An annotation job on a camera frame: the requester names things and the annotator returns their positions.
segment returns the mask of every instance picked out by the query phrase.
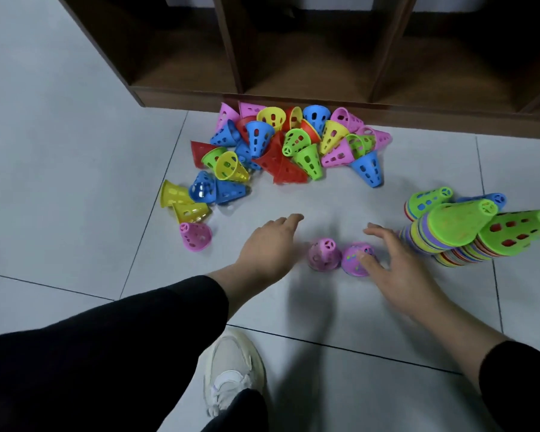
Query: person's right hand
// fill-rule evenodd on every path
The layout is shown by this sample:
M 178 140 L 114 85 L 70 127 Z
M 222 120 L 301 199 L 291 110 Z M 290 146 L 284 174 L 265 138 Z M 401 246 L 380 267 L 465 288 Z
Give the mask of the person's right hand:
M 383 268 L 366 253 L 361 255 L 360 264 L 370 273 L 382 295 L 399 311 L 418 319 L 432 306 L 448 301 L 426 267 L 392 230 L 368 223 L 364 233 L 384 240 L 390 254 L 390 269 Z

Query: yellow cone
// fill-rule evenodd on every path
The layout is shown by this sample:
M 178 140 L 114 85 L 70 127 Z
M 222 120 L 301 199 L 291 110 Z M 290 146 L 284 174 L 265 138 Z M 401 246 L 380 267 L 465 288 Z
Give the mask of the yellow cone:
M 227 151 L 218 158 L 214 167 L 214 174 L 218 180 L 247 182 L 250 179 L 250 174 L 242 166 L 238 156 L 233 151 Z
M 322 141 L 320 142 L 319 153 L 324 156 L 326 153 L 330 152 L 331 149 L 336 147 L 338 142 L 349 133 L 348 129 L 342 124 L 332 120 L 326 121 L 324 134 L 322 135 Z
M 192 204 L 194 201 L 188 195 L 188 190 L 165 180 L 160 190 L 160 207 L 175 204 Z
M 174 204 L 178 223 L 199 223 L 208 217 L 210 209 L 206 203 Z

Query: shoe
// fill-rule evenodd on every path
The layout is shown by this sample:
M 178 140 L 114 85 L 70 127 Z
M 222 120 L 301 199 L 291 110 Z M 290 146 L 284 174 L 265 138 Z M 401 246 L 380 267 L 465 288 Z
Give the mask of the shoe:
M 243 389 L 264 389 L 264 365 L 254 344 L 236 330 L 226 329 L 206 356 L 204 401 L 208 415 L 216 417 L 228 409 Z

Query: gray floor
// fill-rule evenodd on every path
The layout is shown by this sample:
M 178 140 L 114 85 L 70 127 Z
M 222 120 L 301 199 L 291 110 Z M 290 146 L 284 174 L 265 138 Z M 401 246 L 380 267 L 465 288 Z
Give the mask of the gray floor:
M 207 142 L 215 122 L 138 107 L 56 0 L 0 0 L 0 333 L 222 267 L 255 227 L 293 211 L 306 215 L 300 239 L 349 243 L 368 221 L 405 224 L 404 200 L 445 184 L 540 209 L 540 140 L 385 128 L 384 187 L 347 168 L 308 185 L 257 176 L 251 195 L 214 209 L 212 245 L 189 253 L 156 195 L 164 177 L 192 182 L 189 141 Z M 540 349 L 540 242 L 495 265 L 431 268 L 453 300 Z M 230 324 L 262 354 L 280 430 L 493 428 L 444 350 L 367 280 L 300 265 Z M 204 426 L 201 388 L 199 368 L 161 430 Z

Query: finger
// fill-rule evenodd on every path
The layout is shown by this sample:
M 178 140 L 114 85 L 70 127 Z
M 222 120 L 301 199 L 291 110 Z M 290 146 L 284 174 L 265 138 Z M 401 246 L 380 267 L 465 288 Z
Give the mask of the finger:
M 290 232 L 292 232 L 292 235 L 294 232 L 296 232 L 296 228 L 298 227 L 298 223 L 304 219 L 304 215 L 302 214 L 290 214 L 290 216 L 286 219 L 284 222 L 284 227 L 288 229 Z
M 359 252 L 358 258 L 360 265 L 366 268 L 368 274 L 370 274 L 370 277 L 372 277 L 372 280 L 376 284 L 382 282 L 385 276 L 388 275 L 388 271 L 386 271 L 386 269 L 380 265 L 380 262 L 378 262 L 371 254 Z
M 390 229 L 386 229 L 385 227 L 381 227 L 376 224 L 368 223 L 368 227 L 364 229 L 364 233 L 383 239 L 386 247 L 388 247 L 388 253 L 390 254 L 390 257 L 395 257 L 404 250 L 402 243 L 400 242 L 394 231 Z

